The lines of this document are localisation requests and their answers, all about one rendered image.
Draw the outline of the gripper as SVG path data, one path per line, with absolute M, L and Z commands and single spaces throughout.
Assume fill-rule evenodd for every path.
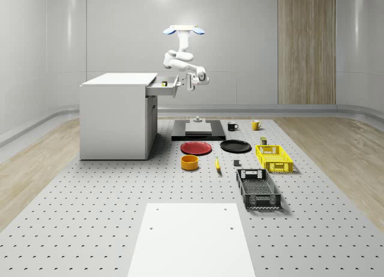
M 194 85 L 195 77 L 196 75 L 193 73 L 186 73 L 185 77 L 181 81 L 181 85 L 185 86 L 185 88 L 188 91 L 193 91 L 195 89 L 195 85 Z

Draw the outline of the white drawer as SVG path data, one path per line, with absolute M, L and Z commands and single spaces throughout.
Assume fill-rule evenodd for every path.
M 167 86 L 162 86 L 161 82 L 163 80 L 167 81 Z M 147 85 L 146 95 L 170 95 L 172 97 L 176 96 L 178 87 L 181 85 L 179 81 L 179 76 L 156 76 L 154 80 Z

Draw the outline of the red plate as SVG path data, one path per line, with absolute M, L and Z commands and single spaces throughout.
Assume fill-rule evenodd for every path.
M 187 155 L 206 155 L 212 151 L 212 147 L 207 142 L 190 141 L 181 144 L 181 151 Z

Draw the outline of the black plate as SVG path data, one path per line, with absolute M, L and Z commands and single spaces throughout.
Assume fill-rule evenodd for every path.
M 247 153 L 251 151 L 251 145 L 242 140 L 225 140 L 220 143 L 220 147 L 230 153 Z

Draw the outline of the yellow bowl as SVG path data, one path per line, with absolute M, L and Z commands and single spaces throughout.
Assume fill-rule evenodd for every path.
M 195 155 L 184 155 L 181 157 L 181 168 L 192 171 L 199 167 L 199 158 Z

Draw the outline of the white cabinet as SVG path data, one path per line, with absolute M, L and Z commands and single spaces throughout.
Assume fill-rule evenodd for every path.
M 80 85 L 80 159 L 147 159 L 146 87 L 155 77 L 106 73 Z

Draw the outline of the yellow basket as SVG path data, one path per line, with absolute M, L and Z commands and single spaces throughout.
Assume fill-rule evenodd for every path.
M 280 145 L 257 145 L 256 156 L 262 168 L 269 172 L 293 171 L 293 161 Z

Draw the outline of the dark grey basket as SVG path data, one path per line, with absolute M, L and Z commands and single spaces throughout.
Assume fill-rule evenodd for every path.
M 246 207 L 281 207 L 281 192 L 265 169 L 237 169 L 236 178 Z

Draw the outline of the white board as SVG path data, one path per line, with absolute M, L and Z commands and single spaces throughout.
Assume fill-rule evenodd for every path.
M 235 203 L 149 203 L 128 277 L 255 277 Z

